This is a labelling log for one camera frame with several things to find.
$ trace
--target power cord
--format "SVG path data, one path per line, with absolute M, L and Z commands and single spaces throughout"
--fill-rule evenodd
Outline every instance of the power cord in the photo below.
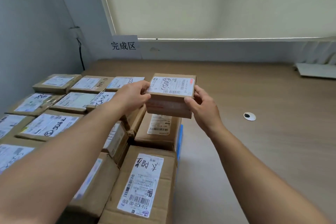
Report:
M 78 38 L 76 38 L 76 39 L 77 39 L 77 42 L 78 42 L 78 45 L 79 45 L 79 57 L 81 58 L 83 71 L 85 71 L 84 62 L 83 62 L 83 58 L 82 58 L 82 43 L 80 42 L 80 40 Z

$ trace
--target hand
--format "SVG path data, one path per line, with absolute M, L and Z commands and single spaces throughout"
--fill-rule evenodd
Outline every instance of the hand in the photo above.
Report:
M 213 133 L 224 127 L 218 107 L 212 97 L 197 85 L 194 97 L 195 99 L 186 97 L 184 101 L 194 113 L 197 124 L 208 137 L 211 137 Z
M 109 102 L 116 103 L 124 108 L 123 113 L 128 114 L 140 108 L 151 98 L 150 94 L 142 94 L 151 84 L 147 81 L 139 81 L 126 84 L 120 88 Z

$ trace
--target person's left arm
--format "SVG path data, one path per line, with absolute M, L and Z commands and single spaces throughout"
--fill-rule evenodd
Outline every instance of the person's left arm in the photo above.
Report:
M 0 175 L 0 223 L 55 223 L 78 191 L 114 124 L 149 98 L 149 82 L 123 86 L 107 103 Z

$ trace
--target person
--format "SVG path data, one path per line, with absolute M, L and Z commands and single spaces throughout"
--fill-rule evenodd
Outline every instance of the person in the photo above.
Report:
M 119 118 L 151 96 L 149 82 L 123 86 L 107 103 L 0 175 L 0 223 L 55 223 L 84 182 Z M 306 198 L 256 158 L 223 125 L 214 100 L 195 86 L 185 98 L 213 142 L 249 223 L 329 223 Z

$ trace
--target wood grain surface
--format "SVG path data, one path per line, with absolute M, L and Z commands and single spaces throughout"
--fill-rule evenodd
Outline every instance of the wood grain surface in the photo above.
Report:
M 84 75 L 193 74 L 225 126 L 336 221 L 336 81 L 301 78 L 290 65 L 99 60 Z M 244 112 L 256 115 L 247 121 Z M 194 118 L 184 134 L 174 223 L 247 223 L 211 141 Z

